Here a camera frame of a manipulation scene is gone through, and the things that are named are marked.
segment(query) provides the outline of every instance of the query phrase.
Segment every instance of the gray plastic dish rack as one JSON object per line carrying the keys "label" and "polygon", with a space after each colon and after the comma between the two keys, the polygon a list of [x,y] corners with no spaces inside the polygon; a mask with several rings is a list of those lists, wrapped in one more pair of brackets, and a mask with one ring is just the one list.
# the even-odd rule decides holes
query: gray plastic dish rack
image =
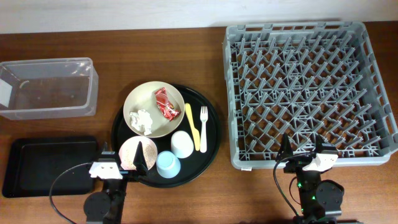
{"label": "gray plastic dish rack", "polygon": [[319,134],[339,150],[336,166],[383,164],[398,149],[363,23],[229,26],[223,58],[235,168],[273,168],[283,133],[294,153]]}

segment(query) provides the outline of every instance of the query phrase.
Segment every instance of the plastic fork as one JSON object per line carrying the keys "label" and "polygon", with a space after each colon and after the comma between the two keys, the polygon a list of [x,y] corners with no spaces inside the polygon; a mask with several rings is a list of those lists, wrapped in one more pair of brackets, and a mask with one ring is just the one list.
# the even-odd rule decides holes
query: plastic fork
{"label": "plastic fork", "polygon": [[200,110],[201,133],[200,133],[200,152],[207,151],[206,122],[208,120],[207,106],[202,106]]}

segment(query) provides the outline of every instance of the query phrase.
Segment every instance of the brown wooden surface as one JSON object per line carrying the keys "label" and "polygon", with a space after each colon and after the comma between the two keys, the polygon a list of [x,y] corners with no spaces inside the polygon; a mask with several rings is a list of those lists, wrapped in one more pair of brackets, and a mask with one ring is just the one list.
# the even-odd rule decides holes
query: brown wooden surface
{"label": "brown wooden surface", "polygon": [[[384,85],[398,115],[398,22],[367,23]],[[293,212],[277,191],[271,170],[241,172],[229,157],[227,97],[221,43],[225,28],[122,30],[0,35],[0,61],[90,57],[99,75],[97,114],[93,117],[9,121],[0,117],[0,182],[10,145],[23,137],[91,134],[110,141],[117,110],[138,84],[151,80],[198,90],[215,106],[223,138],[219,153],[199,178],[173,189],[129,184],[123,223],[274,223]],[[398,222],[398,155],[377,167],[336,168],[323,175],[345,187],[341,219],[366,223]],[[288,192],[292,175],[278,171]],[[55,197],[57,207],[83,223],[87,195]],[[0,197],[1,223],[66,223],[48,197]]]}

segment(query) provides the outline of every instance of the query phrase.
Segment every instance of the red wrapper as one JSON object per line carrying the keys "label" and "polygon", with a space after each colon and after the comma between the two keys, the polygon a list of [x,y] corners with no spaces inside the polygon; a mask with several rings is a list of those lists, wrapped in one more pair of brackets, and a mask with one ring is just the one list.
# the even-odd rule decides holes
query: red wrapper
{"label": "red wrapper", "polygon": [[163,87],[155,92],[156,104],[157,107],[162,112],[163,116],[167,118],[169,121],[173,120],[176,116],[178,116],[181,112],[176,110],[169,101],[169,98],[166,94],[166,89]]}

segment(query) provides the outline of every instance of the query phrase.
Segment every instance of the black plate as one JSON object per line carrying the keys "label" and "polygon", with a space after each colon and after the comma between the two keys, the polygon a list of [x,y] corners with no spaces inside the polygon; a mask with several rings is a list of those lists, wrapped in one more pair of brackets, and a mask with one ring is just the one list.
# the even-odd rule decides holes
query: black plate
{"label": "black plate", "polygon": [[[176,187],[182,184],[185,184],[196,177],[198,177],[201,173],[203,173],[206,168],[211,164],[215,156],[217,155],[218,148],[220,146],[221,141],[221,126],[220,120],[218,119],[218,115],[216,110],[211,105],[211,103],[200,93],[191,88],[181,86],[181,85],[173,85],[177,90],[181,93],[184,101],[186,103],[190,103],[192,107],[192,116],[193,122],[197,130],[201,130],[201,121],[200,121],[200,108],[202,106],[208,107],[209,119],[206,123],[207,130],[207,151],[205,153],[201,153],[199,151],[193,151],[192,155],[185,158],[180,159],[181,162],[181,171],[177,174],[177,176],[166,179],[161,177],[157,171],[156,167],[153,167],[149,170],[146,177],[143,177],[139,180],[140,183],[151,187],[159,187],[159,188],[167,188],[167,187]],[[186,131],[191,139],[192,132],[189,127],[188,119],[185,116],[182,119],[180,126],[173,131],[172,133],[161,137],[161,138],[152,138],[157,146],[158,153],[162,151],[170,151],[170,142],[171,137],[176,131]],[[120,109],[113,123],[112,128],[112,148],[115,151],[119,151],[122,144],[127,141],[129,138],[133,136],[137,136],[136,133],[131,131],[129,126],[127,126],[126,122],[124,122],[123,118],[123,107]]]}
{"label": "black plate", "polygon": [[[52,182],[65,170],[91,162],[98,144],[92,136],[18,139],[12,143],[2,194],[5,197],[48,196]],[[54,195],[87,194],[94,187],[87,167],[65,174]]]}

